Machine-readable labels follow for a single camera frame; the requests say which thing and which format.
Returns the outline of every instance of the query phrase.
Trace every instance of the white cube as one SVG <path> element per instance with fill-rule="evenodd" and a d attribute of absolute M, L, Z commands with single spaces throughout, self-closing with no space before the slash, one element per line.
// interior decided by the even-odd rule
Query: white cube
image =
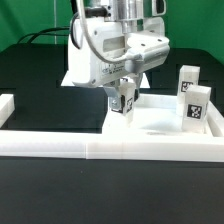
<path fill-rule="evenodd" d="M 190 85 L 185 93 L 182 130 L 204 133 L 211 88 Z"/>
<path fill-rule="evenodd" d="M 200 67 L 183 65 L 180 69 L 176 113 L 183 116 L 185 93 L 190 85 L 198 85 Z"/>

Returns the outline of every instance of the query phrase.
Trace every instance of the qr code sticker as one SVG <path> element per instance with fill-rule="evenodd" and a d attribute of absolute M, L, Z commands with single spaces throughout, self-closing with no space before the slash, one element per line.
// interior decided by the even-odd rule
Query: qr code sticker
<path fill-rule="evenodd" d="M 196 105 L 188 105 L 187 117 L 201 119 L 202 107 Z"/>
<path fill-rule="evenodd" d="M 181 85 L 181 92 L 186 92 L 190 85 L 193 85 L 193 82 L 185 82 L 185 81 L 183 81 L 182 85 Z"/>
<path fill-rule="evenodd" d="M 127 101 L 127 113 L 132 110 L 132 98 Z"/>

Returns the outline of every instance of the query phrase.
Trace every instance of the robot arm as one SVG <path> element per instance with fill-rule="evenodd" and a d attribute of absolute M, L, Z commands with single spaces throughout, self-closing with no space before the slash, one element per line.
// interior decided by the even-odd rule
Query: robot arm
<path fill-rule="evenodd" d="M 150 3 L 152 16 L 165 13 L 165 0 Z M 110 108 L 126 114 L 130 111 L 127 105 L 133 104 L 130 100 L 138 97 L 142 72 L 163 64 L 168 55 L 163 20 L 145 19 L 142 0 L 98 0 L 92 8 L 84 8 L 83 1 L 77 0 L 77 6 L 78 18 L 72 21 L 68 43 L 66 76 L 79 87 L 103 85 Z M 143 25 L 138 25 L 138 21 L 143 21 Z M 123 81 L 124 77 L 133 81 Z"/>

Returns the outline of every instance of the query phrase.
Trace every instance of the black cable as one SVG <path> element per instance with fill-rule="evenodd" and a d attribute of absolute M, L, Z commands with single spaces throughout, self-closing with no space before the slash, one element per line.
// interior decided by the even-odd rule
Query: black cable
<path fill-rule="evenodd" d="M 25 36 L 22 36 L 22 37 L 18 40 L 17 44 L 20 44 L 20 42 L 21 42 L 22 40 L 24 40 L 26 37 L 34 36 L 34 35 L 37 35 L 37 34 L 39 34 L 39 33 L 29 33 L 29 34 L 27 34 L 27 35 L 25 35 Z M 61 37 L 67 37 L 68 34 L 40 33 L 39 36 L 61 36 Z"/>
<path fill-rule="evenodd" d="M 54 32 L 54 31 L 63 31 L 63 30 L 69 30 L 69 27 L 55 27 L 55 28 L 50 28 L 50 29 L 46 29 L 46 30 L 42 30 L 39 33 L 33 35 L 33 37 L 31 37 L 27 43 L 31 44 L 38 36 L 44 34 L 44 33 L 48 33 L 48 32 Z"/>
<path fill-rule="evenodd" d="M 78 18 L 79 14 L 78 12 L 76 12 L 73 17 L 72 17 L 72 21 L 71 21 L 71 24 L 70 24 L 70 37 L 71 37 L 71 41 L 73 43 L 73 45 L 77 48 L 77 49 L 80 49 L 75 37 L 74 37 L 74 24 L 75 24 L 75 20 Z"/>

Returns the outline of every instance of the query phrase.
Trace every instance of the black table surface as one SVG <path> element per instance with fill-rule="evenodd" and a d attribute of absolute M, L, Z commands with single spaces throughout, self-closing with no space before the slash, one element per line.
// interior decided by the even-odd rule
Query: black table surface
<path fill-rule="evenodd" d="M 0 53 L 0 93 L 15 94 L 7 130 L 101 131 L 101 88 L 61 88 L 66 46 L 13 45 Z M 223 66 L 207 52 L 171 49 L 146 93 L 175 95 L 178 69 L 200 65 L 200 83 L 223 108 Z M 224 164 L 0 158 L 0 223 L 224 223 Z"/>

